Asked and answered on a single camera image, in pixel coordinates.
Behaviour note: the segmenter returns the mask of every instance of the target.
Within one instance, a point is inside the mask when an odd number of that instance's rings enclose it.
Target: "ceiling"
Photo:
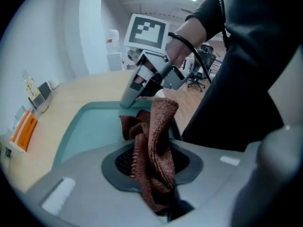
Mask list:
[[[170,22],[174,32],[204,0],[118,0],[129,14],[144,14]]]

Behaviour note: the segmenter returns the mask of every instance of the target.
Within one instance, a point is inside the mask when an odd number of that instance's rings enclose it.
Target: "orange box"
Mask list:
[[[19,151],[26,152],[36,124],[37,119],[35,116],[29,110],[26,110],[14,136],[9,141],[11,146]]]

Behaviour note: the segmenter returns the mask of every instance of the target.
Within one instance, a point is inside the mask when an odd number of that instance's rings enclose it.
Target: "wooden floor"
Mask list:
[[[201,81],[206,87],[203,92],[200,92],[198,86],[187,87],[184,83],[178,90],[164,89],[165,97],[175,100],[179,104],[179,109],[175,115],[180,133],[186,128],[189,120],[198,108],[205,92],[209,88],[208,81]]]

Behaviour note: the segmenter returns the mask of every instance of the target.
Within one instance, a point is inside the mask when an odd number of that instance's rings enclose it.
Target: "black cable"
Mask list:
[[[227,36],[226,31],[225,31],[226,18],[225,18],[224,2],[223,2],[223,0],[219,0],[219,3],[220,3],[221,14],[222,14],[222,19],[223,19],[223,24],[222,24],[223,43],[224,43],[224,46],[227,51],[229,48],[229,37]]]
[[[198,59],[199,63],[200,63],[201,66],[202,66],[202,69],[203,69],[203,71],[204,71],[204,73],[205,73],[205,75],[206,75],[208,81],[209,81],[210,84],[211,84],[212,81],[211,81],[211,79],[210,79],[210,77],[209,77],[209,75],[208,75],[208,72],[207,72],[207,70],[206,70],[206,67],[205,67],[205,65],[204,65],[204,63],[203,63],[203,61],[202,61],[202,59],[201,59],[201,57],[200,57],[198,51],[196,50],[196,48],[195,48],[187,39],[181,37],[180,35],[178,35],[178,34],[176,34],[176,33],[169,32],[169,36],[172,37],[172,38],[174,38],[174,39],[177,39],[177,40],[180,40],[181,42],[183,42],[183,43],[184,43],[184,44],[185,44],[185,45],[186,45],[186,46],[195,54],[196,58]]]

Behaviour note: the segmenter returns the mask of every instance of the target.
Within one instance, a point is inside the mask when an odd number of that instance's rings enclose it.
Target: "bottle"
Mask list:
[[[22,78],[24,80],[24,82],[23,82],[24,89],[25,89],[28,97],[33,102],[33,104],[36,106],[36,108],[38,108],[45,102],[45,99],[43,98],[41,92],[35,85],[34,79],[28,75],[26,70],[22,72]],[[41,108],[42,112],[44,113],[48,107],[45,109],[43,109],[42,107],[40,107],[40,108]]]

